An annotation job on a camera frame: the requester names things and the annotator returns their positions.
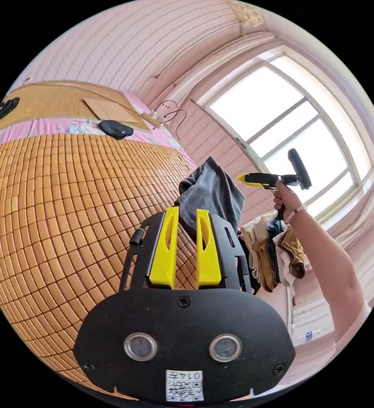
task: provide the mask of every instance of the gray cloth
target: gray cloth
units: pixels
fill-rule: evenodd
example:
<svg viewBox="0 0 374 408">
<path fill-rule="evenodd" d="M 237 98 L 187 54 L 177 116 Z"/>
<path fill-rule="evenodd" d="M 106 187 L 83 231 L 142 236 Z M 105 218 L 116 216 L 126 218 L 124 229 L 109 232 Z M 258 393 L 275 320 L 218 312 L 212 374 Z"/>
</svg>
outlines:
<svg viewBox="0 0 374 408">
<path fill-rule="evenodd" d="M 174 205 L 180 207 L 180 224 L 194 242 L 197 208 L 219 215 L 238 230 L 245 197 L 213 157 L 184 179 L 178 190 L 180 197 Z"/>
</svg>

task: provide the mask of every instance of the hand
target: hand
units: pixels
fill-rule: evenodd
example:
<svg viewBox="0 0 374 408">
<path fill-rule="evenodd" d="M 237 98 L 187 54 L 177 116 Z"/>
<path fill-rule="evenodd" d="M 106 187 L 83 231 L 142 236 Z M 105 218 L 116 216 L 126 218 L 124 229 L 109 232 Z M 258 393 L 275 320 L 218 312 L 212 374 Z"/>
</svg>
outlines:
<svg viewBox="0 0 374 408">
<path fill-rule="evenodd" d="M 280 180 L 275 184 L 277 190 L 273 192 L 275 203 L 275 210 L 280 210 L 282 204 L 285 205 L 286 210 L 283 214 L 283 219 L 287 219 L 289 215 L 302 205 L 299 197 L 291 189 L 286 187 Z"/>
</svg>

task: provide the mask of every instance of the window frame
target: window frame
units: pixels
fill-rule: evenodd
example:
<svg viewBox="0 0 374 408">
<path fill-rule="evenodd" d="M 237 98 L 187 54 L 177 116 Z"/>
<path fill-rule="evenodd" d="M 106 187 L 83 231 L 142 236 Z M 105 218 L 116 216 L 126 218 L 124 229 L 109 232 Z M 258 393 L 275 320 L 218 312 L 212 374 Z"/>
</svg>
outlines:
<svg viewBox="0 0 374 408">
<path fill-rule="evenodd" d="M 280 149 L 284 148 L 291 140 L 296 138 L 302 131 L 304 131 L 308 126 L 310 126 L 312 123 L 316 122 L 317 120 L 322 120 L 323 124 L 327 127 L 329 132 L 331 133 L 332 137 L 334 138 L 335 142 L 340 148 L 340 151 L 342 152 L 346 163 L 348 163 L 348 166 L 346 169 L 339 175 L 337 176 L 334 180 L 332 180 L 328 185 L 326 185 L 322 190 L 320 190 L 318 193 L 316 193 L 313 197 L 308 199 L 305 202 L 305 205 L 308 206 L 312 202 L 316 201 L 319 197 L 321 197 L 323 194 L 325 194 L 328 190 L 330 190 L 337 182 L 345 176 L 348 172 L 350 172 L 353 184 L 352 186 L 344 192 L 337 200 L 335 200 L 331 205 L 326 207 L 326 209 L 318 214 L 316 216 L 316 219 L 320 222 L 323 223 L 327 221 L 332 215 L 334 215 L 337 211 L 339 211 L 343 206 L 345 206 L 357 193 L 358 191 L 361 190 L 363 187 L 365 181 L 372 176 L 372 173 L 374 172 L 374 161 L 373 158 L 370 155 L 369 150 L 367 149 L 366 143 L 364 139 L 361 137 L 361 133 L 356 126 L 355 122 L 353 119 L 350 117 L 348 114 L 347 110 L 344 108 L 344 106 L 341 104 L 341 102 L 338 100 L 336 95 L 325 85 L 325 83 L 318 78 L 317 75 L 315 75 L 313 72 L 311 72 L 307 67 L 305 67 L 303 64 L 301 64 L 299 61 L 296 60 L 292 55 L 292 53 L 288 53 L 285 51 L 285 49 L 278 49 L 278 52 L 276 52 L 275 55 L 262 60 L 260 62 L 257 62 L 250 66 L 248 69 L 243 71 L 239 76 L 228 82 L 225 86 L 223 86 L 221 89 L 219 89 L 216 94 L 214 94 L 211 98 L 209 98 L 204 104 L 203 104 L 203 109 L 213 117 L 218 123 L 220 123 L 228 132 L 229 134 L 236 140 L 236 142 L 241 146 L 241 148 L 244 150 L 245 154 L 254 162 L 256 167 L 259 168 L 259 170 L 263 173 L 268 173 L 269 170 L 266 167 L 264 161 L 270 158 L 273 154 L 275 154 L 277 151 Z M 271 62 L 277 58 L 280 58 L 282 56 L 285 56 L 287 58 L 290 58 L 293 60 L 295 63 L 299 64 L 303 69 L 307 70 L 319 83 L 324 86 L 327 91 L 335 98 L 337 103 L 340 105 L 342 108 L 343 112 L 345 115 L 348 116 L 349 120 L 352 122 L 354 128 L 357 131 L 358 136 L 360 137 L 364 148 L 367 152 L 368 158 L 370 160 L 371 168 L 367 175 L 364 177 L 364 179 L 361 179 L 359 176 L 359 173 L 357 171 L 356 164 L 354 162 L 354 158 L 350 153 L 350 150 L 344 141 L 343 137 L 341 136 L 340 132 L 338 131 L 337 127 L 331 120 L 330 116 L 324 111 L 324 109 L 320 106 L 320 104 L 316 101 L 316 99 L 309 94 L 302 86 L 300 86 L 294 79 L 292 79 L 289 75 L 285 74 L 282 72 L 279 68 L 275 67 L 274 65 L 271 64 Z M 247 76 L 251 75 L 255 71 L 259 70 L 262 67 L 267 67 L 270 69 L 272 72 L 275 74 L 279 75 L 282 77 L 285 81 L 287 81 L 289 84 L 291 84 L 298 92 L 300 92 L 303 95 L 303 98 L 297 102 L 296 104 L 292 105 L 289 109 L 287 109 L 285 112 L 280 114 L 277 118 L 275 118 L 272 122 L 267 124 L 263 129 L 258 131 L 256 134 L 254 134 L 251 138 L 249 138 L 247 141 L 244 141 L 239 134 L 231 127 L 229 124 L 222 118 L 220 117 L 215 111 L 211 109 L 211 105 L 216 102 L 223 94 L 228 92 L 230 89 L 232 89 L 237 83 L 245 79 Z M 308 101 L 310 104 L 313 105 L 313 107 L 317 110 L 317 115 L 308 121 L 305 125 L 303 125 L 300 129 L 298 129 L 296 132 L 294 132 L 292 135 L 290 135 L 288 138 L 286 138 L 283 142 L 281 142 L 278 146 L 276 146 L 273 150 L 271 150 L 268 154 L 266 154 L 263 157 L 259 157 L 255 151 L 251 148 L 250 143 L 253 143 L 260 135 L 265 133 L 268 129 L 273 127 L 276 123 L 278 123 L 280 120 L 282 120 L 284 117 L 289 115 L 293 110 L 295 110 L 300 104 L 304 103 L 305 101 Z"/>
</svg>

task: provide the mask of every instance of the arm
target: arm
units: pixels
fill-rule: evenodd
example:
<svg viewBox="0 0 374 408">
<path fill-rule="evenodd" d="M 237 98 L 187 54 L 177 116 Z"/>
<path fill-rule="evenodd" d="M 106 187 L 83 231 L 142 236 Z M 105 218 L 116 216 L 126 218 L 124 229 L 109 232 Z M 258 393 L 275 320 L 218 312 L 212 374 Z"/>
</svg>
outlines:
<svg viewBox="0 0 374 408">
<path fill-rule="evenodd" d="M 284 218 L 301 206 L 298 196 L 277 184 L 275 209 L 286 206 Z M 290 225 L 302 244 L 333 317 L 336 341 L 351 327 L 363 309 L 365 299 L 353 263 L 347 252 L 306 211 L 300 211 Z"/>
</svg>

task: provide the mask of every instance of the bamboo mat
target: bamboo mat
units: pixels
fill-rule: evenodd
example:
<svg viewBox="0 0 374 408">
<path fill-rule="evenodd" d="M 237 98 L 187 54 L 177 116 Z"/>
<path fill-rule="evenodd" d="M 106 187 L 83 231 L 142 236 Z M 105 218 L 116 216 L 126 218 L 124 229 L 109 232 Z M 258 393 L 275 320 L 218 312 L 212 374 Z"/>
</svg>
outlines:
<svg viewBox="0 0 374 408">
<path fill-rule="evenodd" d="M 101 391 L 73 356 L 78 330 L 117 292 L 135 229 L 173 205 L 189 173 L 175 149 L 111 137 L 0 146 L 0 307 L 48 367 Z M 193 289 L 195 245 L 182 228 L 177 247 L 177 288 Z"/>
<path fill-rule="evenodd" d="M 143 118 L 123 93 L 86 82 L 47 81 L 27 84 L 13 90 L 6 100 L 19 97 L 18 106 L 0 120 L 0 130 L 15 123 L 38 118 L 72 117 L 98 119 L 92 109 L 83 101 L 93 99 L 111 101 L 128 107 L 127 112 L 134 122 L 122 122 L 134 129 L 150 132 Z"/>
</svg>

